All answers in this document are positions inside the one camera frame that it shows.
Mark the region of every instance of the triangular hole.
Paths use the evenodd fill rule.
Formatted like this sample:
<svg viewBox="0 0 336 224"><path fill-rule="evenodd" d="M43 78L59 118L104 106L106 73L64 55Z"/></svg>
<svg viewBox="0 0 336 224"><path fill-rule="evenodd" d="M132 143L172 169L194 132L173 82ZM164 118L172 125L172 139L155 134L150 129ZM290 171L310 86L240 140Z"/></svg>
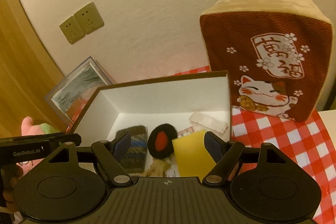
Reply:
<svg viewBox="0 0 336 224"><path fill-rule="evenodd" d="M283 158L281 158L274 150L267 149L267 158L266 161L270 164L285 164Z"/></svg>
<svg viewBox="0 0 336 224"><path fill-rule="evenodd" d="M50 161L51 164L57 162L69 162L69 151L64 148L62 149L55 157L53 157Z"/></svg>

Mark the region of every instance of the wall plate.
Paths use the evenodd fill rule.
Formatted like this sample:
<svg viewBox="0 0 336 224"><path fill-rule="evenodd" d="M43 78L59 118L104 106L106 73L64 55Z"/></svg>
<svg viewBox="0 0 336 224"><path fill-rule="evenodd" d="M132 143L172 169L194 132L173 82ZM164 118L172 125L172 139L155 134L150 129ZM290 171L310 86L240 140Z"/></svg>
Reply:
<svg viewBox="0 0 336 224"><path fill-rule="evenodd" d="M69 17L59 27L70 44L74 44L76 41L85 36L84 31L74 16Z"/></svg>
<svg viewBox="0 0 336 224"><path fill-rule="evenodd" d="M104 25L104 21L93 2L90 2L88 5L76 12L75 17L79 25L87 34Z"/></svg>

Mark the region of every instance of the picture frame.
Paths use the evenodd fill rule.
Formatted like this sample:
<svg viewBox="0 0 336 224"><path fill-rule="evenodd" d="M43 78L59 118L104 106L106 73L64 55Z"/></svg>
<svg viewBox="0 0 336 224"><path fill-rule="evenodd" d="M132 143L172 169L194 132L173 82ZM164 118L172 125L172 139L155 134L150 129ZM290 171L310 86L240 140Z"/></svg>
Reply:
<svg viewBox="0 0 336 224"><path fill-rule="evenodd" d="M98 87L111 80L90 56L48 93L45 100L68 125L73 124Z"/></svg>

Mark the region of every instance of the ribbed black surface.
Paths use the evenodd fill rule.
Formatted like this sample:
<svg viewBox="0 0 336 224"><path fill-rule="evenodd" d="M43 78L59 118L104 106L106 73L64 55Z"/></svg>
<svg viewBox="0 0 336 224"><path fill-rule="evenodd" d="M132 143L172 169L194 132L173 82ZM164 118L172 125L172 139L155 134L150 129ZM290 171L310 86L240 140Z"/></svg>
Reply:
<svg viewBox="0 0 336 224"><path fill-rule="evenodd" d="M196 178L140 178L112 191L108 200L76 224L257 224L238 212L223 191ZM312 220L302 224L312 224Z"/></svg>

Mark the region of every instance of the red and white checkered cloth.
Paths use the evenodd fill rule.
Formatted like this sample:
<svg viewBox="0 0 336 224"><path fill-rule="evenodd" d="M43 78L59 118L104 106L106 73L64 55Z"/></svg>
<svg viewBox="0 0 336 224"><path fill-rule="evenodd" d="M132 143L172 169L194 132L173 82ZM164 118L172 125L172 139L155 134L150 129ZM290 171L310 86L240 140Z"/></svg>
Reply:
<svg viewBox="0 0 336 224"><path fill-rule="evenodd" d="M209 66L176 75L206 71L210 71ZM317 111L305 122L294 122L233 108L232 128L233 139L250 147L270 142L311 175L322 190L314 220L318 224L336 223L336 152Z"/></svg>

